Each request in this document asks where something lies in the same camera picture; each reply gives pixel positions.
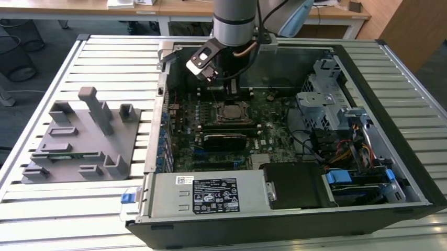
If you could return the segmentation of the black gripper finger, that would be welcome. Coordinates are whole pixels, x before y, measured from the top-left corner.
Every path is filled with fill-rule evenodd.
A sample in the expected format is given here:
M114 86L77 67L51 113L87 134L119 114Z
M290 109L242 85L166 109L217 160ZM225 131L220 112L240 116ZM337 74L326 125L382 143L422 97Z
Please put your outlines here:
M225 81L225 100L237 100L240 96L240 85L236 78Z

